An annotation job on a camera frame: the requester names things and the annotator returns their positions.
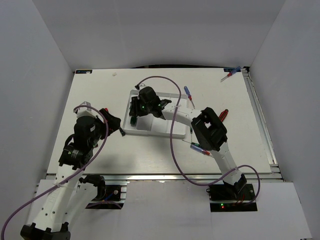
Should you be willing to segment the white compartment tray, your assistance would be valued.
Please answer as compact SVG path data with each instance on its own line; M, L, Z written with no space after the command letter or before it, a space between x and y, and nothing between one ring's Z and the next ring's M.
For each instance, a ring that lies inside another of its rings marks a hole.
M156 92L156 94L161 100L168 99L174 104L177 103L179 97L178 93ZM125 117L122 124L122 129L124 132L129 135L170 137L172 120L163 120L161 118L154 117L152 114L149 114L146 116L137 117L136 124L131 124L131 116L129 115L131 98L137 96L138 90L130 91ZM188 102L189 100L187 96L183 94L179 104L181 107L188 107ZM172 138L184 139L188 132L189 130L187 129L186 125L175 121Z

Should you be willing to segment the black green precision screwdriver front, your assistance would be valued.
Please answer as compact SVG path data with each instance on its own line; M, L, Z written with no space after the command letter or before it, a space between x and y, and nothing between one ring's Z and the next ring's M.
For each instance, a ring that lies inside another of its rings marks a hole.
M186 140L184 140L184 139L182 139L182 141L200 148L200 144L199 144L199 143L189 142L189 141L186 141Z

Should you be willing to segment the blue screwdriver front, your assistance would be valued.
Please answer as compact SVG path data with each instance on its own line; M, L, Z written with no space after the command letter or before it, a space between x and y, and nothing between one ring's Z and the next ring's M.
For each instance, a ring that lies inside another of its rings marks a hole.
M205 155L205 156L212 156L212 154L209 151L203 149L202 147L190 145L190 148L193 149L194 151L197 151L198 153Z

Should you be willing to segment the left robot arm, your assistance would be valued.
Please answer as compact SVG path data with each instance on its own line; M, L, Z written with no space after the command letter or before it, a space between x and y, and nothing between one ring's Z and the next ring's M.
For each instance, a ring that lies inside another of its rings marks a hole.
M46 193L46 200L32 223L22 227L20 235L24 240L69 240L81 212L92 200L101 200L106 195L102 176L82 175L98 155L94 152L98 142L105 142L117 131L121 119L105 108L94 110L81 105L74 112L77 120L59 158L53 189Z

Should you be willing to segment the blue screwdriver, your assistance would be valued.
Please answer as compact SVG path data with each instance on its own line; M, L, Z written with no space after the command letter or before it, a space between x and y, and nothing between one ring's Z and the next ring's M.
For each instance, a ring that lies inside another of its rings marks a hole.
M184 86L183 88L184 88L185 94L187 95L189 101L191 102L192 107L195 109L195 104L194 104L194 102L193 102L193 99L192 99L192 95L191 95L190 90L188 89L187 86Z
M194 151L197 151L198 153L205 155L205 156L212 156L212 154L209 151L203 149L202 147L190 145L190 148L193 149Z

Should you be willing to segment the black green precision screwdriver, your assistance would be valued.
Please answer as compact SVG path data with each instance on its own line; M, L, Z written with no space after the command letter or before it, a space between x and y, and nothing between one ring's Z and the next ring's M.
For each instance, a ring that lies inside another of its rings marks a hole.
M199 143L189 142L189 141L186 141L186 140L184 140L184 139L182 139L182 141L200 148L200 144L199 144Z
M193 142L193 129L192 129L192 127L190 127L189 130L190 130L190 141Z
M119 131L123 137L126 135L125 131L121 127L119 128Z

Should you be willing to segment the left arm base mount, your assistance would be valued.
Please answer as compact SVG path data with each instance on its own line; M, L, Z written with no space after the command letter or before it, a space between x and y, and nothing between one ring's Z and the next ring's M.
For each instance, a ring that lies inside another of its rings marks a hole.
M108 185L103 176L89 174L79 179L77 192L84 184L93 186L93 192L96 193L96 196L85 207L86 209L121 209L124 206L124 203L121 202L123 200L121 185Z

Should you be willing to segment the blue screwdriver back corner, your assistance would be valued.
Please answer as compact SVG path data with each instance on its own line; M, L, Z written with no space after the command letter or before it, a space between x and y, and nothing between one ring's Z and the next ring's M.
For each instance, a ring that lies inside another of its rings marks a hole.
M226 80L227 78L233 76L234 74L236 74L236 73L238 73L238 72L240 72L240 71L241 71L241 67L240 67L240 66L237 66L237 67L231 69L231 70L228 72L228 74L220 80L220 82L223 82L223 81Z

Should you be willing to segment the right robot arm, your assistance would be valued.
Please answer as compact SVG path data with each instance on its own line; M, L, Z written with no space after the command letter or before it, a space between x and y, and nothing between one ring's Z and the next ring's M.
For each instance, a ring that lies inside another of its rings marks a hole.
M150 114L191 127L200 147L215 159L223 176L226 195L233 200L243 195L247 180L229 150L227 129L212 108L196 110L183 107L169 99L160 99L153 88L147 86L138 92L138 96L131 98L129 115L144 117Z

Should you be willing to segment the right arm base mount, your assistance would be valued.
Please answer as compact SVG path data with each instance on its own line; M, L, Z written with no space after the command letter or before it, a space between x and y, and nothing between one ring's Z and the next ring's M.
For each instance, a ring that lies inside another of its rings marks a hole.
M211 213L257 212L253 185L246 184L238 195L229 192L223 184L211 185L206 189Z

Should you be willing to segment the long green screwdriver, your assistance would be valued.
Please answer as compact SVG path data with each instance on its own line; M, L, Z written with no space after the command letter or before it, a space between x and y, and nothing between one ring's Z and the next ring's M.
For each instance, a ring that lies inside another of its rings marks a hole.
M137 116L131 116L130 117L130 125L132 127L135 127L137 125L137 122L138 122L138 117Z

